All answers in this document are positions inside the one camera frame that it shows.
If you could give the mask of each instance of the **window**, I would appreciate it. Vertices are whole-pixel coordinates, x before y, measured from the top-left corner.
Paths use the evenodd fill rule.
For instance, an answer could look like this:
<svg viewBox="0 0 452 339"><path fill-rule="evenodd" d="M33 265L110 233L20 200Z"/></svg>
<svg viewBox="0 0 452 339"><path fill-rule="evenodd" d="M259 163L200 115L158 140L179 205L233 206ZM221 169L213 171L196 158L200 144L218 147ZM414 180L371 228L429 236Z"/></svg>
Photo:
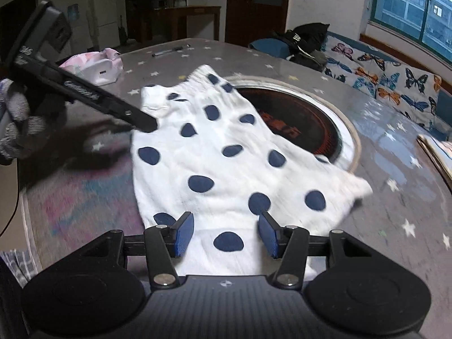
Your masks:
<svg viewBox="0 0 452 339"><path fill-rule="evenodd" d="M452 63L452 0L374 0L372 20Z"/></svg>

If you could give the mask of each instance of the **power cord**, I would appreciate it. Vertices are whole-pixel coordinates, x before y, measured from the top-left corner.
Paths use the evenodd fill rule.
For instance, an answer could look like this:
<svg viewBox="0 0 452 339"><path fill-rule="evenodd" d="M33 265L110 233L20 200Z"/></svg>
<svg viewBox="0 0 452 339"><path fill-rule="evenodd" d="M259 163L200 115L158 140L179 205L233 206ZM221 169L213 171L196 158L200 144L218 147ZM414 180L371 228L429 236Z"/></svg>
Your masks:
<svg viewBox="0 0 452 339"><path fill-rule="evenodd" d="M19 188L19 162L16 162L16 171L17 171L17 200L16 200L16 206L14 208L13 215L11 216L10 220L8 221L8 223L6 223L6 226L3 228L3 231L0 233L0 238L3 236L3 234L6 232L6 230L10 226L11 222L13 221L13 218L16 215L16 212L17 212L17 207L19 206L19 193L20 193L20 188Z"/></svg>

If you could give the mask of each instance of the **pink butterfly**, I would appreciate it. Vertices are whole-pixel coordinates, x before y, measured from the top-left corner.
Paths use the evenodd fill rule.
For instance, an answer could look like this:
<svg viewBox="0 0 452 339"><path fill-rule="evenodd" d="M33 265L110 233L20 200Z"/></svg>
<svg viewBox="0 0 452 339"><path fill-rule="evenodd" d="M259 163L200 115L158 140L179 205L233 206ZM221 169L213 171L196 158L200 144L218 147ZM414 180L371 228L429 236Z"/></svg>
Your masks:
<svg viewBox="0 0 452 339"><path fill-rule="evenodd" d="M339 53L343 54L345 57L347 57L348 59L353 61L353 58L352 58L353 50L350 47L345 47L345 44L338 43L331 50L334 52L339 52Z"/></svg>

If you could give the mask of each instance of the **wooden door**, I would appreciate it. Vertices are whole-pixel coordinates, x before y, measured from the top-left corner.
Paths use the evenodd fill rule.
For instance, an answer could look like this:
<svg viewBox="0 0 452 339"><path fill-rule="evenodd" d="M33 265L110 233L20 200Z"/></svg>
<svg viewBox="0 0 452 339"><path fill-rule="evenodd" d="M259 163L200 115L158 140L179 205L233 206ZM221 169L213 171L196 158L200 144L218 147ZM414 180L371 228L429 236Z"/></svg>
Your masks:
<svg viewBox="0 0 452 339"><path fill-rule="evenodd" d="M225 41L248 46L267 38L270 31L283 33L289 0L227 0Z"/></svg>
<svg viewBox="0 0 452 339"><path fill-rule="evenodd" d="M0 58L6 56L38 5L38 0L13 0L0 7Z"/></svg>

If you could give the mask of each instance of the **white refrigerator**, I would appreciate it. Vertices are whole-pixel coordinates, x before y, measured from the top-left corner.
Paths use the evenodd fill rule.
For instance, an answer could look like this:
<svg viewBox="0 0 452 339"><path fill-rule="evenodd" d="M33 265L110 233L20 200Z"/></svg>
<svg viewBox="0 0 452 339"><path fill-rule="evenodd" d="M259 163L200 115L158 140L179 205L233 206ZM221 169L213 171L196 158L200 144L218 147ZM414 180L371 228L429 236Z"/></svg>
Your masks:
<svg viewBox="0 0 452 339"><path fill-rule="evenodd" d="M119 46L116 0L88 0L88 5L93 43L100 50Z"/></svg>

